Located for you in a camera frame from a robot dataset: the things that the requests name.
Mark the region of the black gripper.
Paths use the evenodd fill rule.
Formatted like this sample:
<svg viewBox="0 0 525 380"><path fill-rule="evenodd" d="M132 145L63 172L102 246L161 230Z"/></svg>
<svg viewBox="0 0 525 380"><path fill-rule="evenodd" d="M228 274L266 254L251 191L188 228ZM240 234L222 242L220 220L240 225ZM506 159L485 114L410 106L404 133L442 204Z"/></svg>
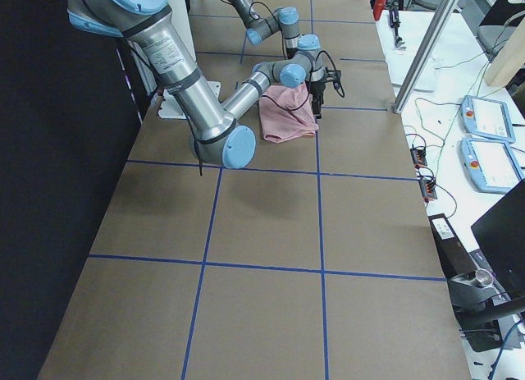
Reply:
<svg viewBox="0 0 525 380"><path fill-rule="evenodd" d="M312 111L317 119L322 119L322 105L324 104L325 89L326 82L324 80L308 82L308 92L312 96Z"/></svg>

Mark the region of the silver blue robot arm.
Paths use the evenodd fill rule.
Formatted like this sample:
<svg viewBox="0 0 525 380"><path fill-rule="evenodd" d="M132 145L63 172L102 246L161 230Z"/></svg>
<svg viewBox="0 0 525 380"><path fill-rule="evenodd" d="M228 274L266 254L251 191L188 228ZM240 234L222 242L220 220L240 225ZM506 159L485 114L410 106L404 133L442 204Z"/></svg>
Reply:
<svg viewBox="0 0 525 380"><path fill-rule="evenodd" d="M257 46L276 33L281 34L282 47L285 55L291 59L298 50L299 12L296 7L278 7L269 11L268 17L260 16L254 6L256 2L249 0L227 0L237 11L246 28L249 42Z"/></svg>
<svg viewBox="0 0 525 380"><path fill-rule="evenodd" d="M251 44L279 33L286 58L257 64L251 76L219 102L172 24L168 0L67 0L69 20L76 29L132 41L142 48L151 71L187 117L200 163L239 169L250 163L256 149L254 133L239 119L277 84L291 89L306 84L313 111L319 113L328 70L318 37L300 33L295 7L277 8L263 18L249 0L227 1L243 21Z"/></svg>

